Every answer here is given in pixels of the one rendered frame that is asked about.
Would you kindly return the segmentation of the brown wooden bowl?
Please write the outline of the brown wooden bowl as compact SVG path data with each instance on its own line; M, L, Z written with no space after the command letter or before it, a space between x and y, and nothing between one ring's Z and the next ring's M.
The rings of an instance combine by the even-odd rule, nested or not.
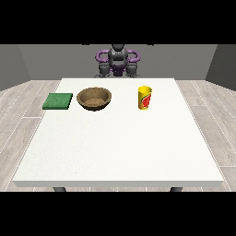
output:
M100 111L112 100L112 94L106 88L85 88L77 94L77 102L88 111Z

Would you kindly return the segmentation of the yellow cup with melon print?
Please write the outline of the yellow cup with melon print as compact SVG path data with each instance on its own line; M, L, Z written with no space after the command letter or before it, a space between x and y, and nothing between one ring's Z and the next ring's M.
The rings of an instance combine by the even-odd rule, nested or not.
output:
M148 86L141 86L138 88L138 108L140 110L147 110L150 104L152 88Z

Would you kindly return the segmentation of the green square pad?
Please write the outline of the green square pad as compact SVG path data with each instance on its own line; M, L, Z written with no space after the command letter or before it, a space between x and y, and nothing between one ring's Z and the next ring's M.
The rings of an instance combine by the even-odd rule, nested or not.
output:
M67 110L72 100L72 93L50 93L42 105L44 110Z

